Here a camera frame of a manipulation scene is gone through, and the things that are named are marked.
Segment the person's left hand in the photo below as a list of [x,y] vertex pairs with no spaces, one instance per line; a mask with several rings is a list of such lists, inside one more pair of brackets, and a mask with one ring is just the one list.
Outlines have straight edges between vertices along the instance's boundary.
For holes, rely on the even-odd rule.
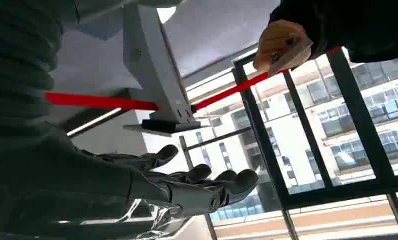
[[258,40],[253,67],[259,72],[274,73],[274,64],[307,38],[305,29],[298,23],[283,19],[270,22]]

